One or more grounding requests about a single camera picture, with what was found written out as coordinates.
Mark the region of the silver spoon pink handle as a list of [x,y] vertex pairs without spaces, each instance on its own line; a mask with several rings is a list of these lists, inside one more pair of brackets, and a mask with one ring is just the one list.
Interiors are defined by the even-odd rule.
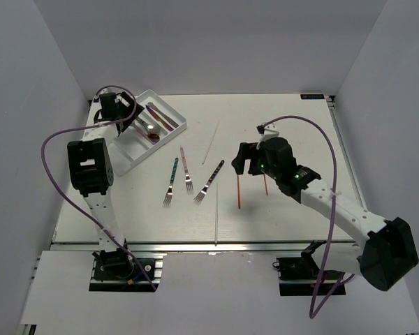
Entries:
[[147,133],[143,128],[137,126],[136,124],[133,124],[132,127],[139,132],[143,137],[147,138],[148,140],[150,139],[149,137],[149,133]]

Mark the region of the silver spoon dark handle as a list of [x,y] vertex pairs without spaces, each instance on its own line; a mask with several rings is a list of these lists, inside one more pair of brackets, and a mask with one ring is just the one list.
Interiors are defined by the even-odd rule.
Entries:
[[156,134],[158,135],[160,133],[160,128],[158,125],[152,125],[141,119],[140,117],[137,117],[135,119],[149,134]]

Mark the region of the silver ornate butter knife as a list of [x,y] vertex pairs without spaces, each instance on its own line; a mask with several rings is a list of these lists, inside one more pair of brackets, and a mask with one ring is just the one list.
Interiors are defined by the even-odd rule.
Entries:
[[170,118],[168,115],[163,113],[159,108],[157,108],[155,104],[148,103],[147,106],[153,109],[157,114],[161,115],[173,128],[177,128],[179,126],[178,123],[176,123],[172,118]]

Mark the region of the iridescent rainbow knife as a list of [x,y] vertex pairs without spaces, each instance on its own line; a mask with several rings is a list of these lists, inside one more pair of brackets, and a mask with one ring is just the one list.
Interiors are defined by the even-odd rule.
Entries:
[[160,122],[163,127],[165,129],[167,129],[168,131],[172,132],[174,130],[174,128],[167,123],[167,121],[165,119],[163,119],[157,112],[155,112],[151,107],[149,106],[145,106],[147,108],[147,111],[153,116],[153,118],[155,118],[155,120],[157,120],[158,122]]

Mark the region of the pink handle fork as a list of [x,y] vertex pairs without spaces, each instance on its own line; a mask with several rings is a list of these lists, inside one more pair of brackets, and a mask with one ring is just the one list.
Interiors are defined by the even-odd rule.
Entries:
[[182,165],[183,165],[183,168],[184,168],[186,190],[189,193],[192,193],[193,192],[193,182],[192,182],[191,176],[189,174],[189,169],[188,169],[188,165],[187,165],[187,161],[186,161],[186,156],[185,156],[185,153],[184,153],[184,148],[180,147],[179,150],[180,150],[180,154],[181,154],[181,158],[182,158]]

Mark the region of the green handle fork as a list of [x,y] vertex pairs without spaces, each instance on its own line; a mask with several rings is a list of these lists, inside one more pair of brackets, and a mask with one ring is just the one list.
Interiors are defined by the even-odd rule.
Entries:
[[166,191],[165,197],[163,199],[163,206],[170,206],[170,204],[172,202],[173,186],[174,186],[174,182],[175,182],[175,176],[176,176],[176,173],[177,173],[178,163],[179,163],[179,159],[178,159],[178,157],[176,157],[175,160],[174,160],[174,164],[173,164],[173,167],[172,167],[172,172],[171,172],[171,175],[170,175],[168,190]]

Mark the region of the iridescent gold spoon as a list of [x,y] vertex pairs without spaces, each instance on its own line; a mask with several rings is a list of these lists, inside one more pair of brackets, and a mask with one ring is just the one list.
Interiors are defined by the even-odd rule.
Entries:
[[147,138],[149,139],[149,141],[153,144],[156,144],[157,142],[160,141],[160,136],[156,133],[148,133],[147,134]]

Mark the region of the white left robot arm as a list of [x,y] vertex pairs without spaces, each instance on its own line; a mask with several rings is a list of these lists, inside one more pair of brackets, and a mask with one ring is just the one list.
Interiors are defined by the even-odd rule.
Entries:
[[81,140],[67,144],[73,188],[81,194],[97,221],[99,250],[114,252],[125,243],[112,206],[110,187],[115,180],[108,147],[143,111],[133,95],[122,91],[101,92],[94,115],[94,127]]

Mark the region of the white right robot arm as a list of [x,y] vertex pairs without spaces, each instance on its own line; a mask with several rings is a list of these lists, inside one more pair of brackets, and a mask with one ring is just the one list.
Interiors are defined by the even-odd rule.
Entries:
[[281,270],[285,280],[318,278],[325,270],[338,271],[360,275],[374,288],[387,291],[419,263],[405,220],[390,221],[334,193],[320,174],[297,164],[286,139],[242,142],[231,165],[238,175],[269,176],[284,195],[333,219],[355,242],[355,246],[331,250],[327,262],[323,254],[328,243],[311,242],[299,259]]

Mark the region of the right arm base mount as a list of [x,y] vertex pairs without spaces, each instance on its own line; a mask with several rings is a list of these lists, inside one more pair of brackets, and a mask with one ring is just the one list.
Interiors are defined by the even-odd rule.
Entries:
[[[280,257],[273,263],[273,268],[278,272],[279,294],[282,297],[304,297],[312,296],[319,266],[309,258],[316,247],[324,246],[326,241],[312,241],[297,257]],[[338,271],[325,271],[318,295],[326,296],[335,282],[341,278]],[[346,288],[340,285],[332,295],[346,295]]]

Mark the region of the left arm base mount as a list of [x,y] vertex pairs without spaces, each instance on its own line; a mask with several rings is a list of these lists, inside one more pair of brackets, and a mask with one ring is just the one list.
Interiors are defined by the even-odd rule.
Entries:
[[139,258],[139,264],[121,249],[94,251],[90,292],[154,292],[161,277],[161,261]]

